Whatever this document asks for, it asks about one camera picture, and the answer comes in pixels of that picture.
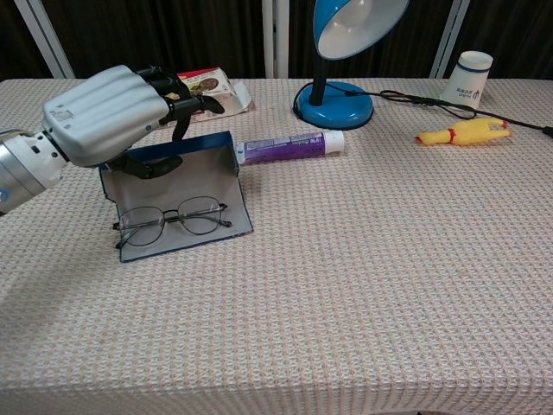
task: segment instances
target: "white pole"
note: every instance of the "white pole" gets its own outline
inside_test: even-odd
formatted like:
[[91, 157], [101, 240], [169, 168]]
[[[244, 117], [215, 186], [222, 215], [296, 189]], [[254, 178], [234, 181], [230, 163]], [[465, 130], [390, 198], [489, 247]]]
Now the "white pole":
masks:
[[55, 78], [74, 78], [75, 74], [63, 51], [54, 27], [41, 0], [15, 0], [36, 46]]
[[289, 0], [276, 0], [276, 76], [288, 78]]
[[436, 50], [429, 78], [443, 78], [469, 4], [470, 0], [454, 0], [451, 4], [448, 20], [443, 28], [442, 39], [438, 50]]
[[275, 77], [275, 48], [273, 0], [263, 0], [263, 49], [265, 58], [265, 78]]

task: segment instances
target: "paper cup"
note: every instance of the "paper cup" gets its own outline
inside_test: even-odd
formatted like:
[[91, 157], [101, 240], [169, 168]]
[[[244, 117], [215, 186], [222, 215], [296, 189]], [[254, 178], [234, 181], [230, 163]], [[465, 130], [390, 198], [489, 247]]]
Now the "paper cup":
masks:
[[440, 99], [477, 109], [492, 62], [489, 54], [475, 50], [463, 52]]

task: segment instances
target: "lamp shade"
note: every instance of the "lamp shade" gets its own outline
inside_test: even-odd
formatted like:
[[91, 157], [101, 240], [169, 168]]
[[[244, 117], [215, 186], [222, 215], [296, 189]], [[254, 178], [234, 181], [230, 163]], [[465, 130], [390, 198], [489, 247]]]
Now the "lamp shade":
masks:
[[317, 0], [313, 33], [318, 54], [328, 60], [353, 56], [386, 35], [409, 0]]

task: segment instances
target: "purple toothpaste tube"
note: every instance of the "purple toothpaste tube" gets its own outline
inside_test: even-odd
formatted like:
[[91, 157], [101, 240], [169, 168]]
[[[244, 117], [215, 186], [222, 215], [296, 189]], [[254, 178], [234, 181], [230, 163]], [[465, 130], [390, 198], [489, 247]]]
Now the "purple toothpaste tube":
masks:
[[342, 131], [325, 131], [236, 144], [238, 164], [322, 156], [344, 150]]

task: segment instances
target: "desk lamp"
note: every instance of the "desk lamp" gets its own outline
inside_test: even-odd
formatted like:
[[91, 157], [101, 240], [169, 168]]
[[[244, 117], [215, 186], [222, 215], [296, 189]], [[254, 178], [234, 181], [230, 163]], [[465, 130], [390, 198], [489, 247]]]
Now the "desk lamp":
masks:
[[371, 119], [371, 97], [358, 86], [327, 82], [327, 64], [354, 56], [380, 40], [408, 4], [409, 0], [316, 1], [314, 78], [296, 96], [294, 112], [300, 119], [330, 130], [351, 130]]

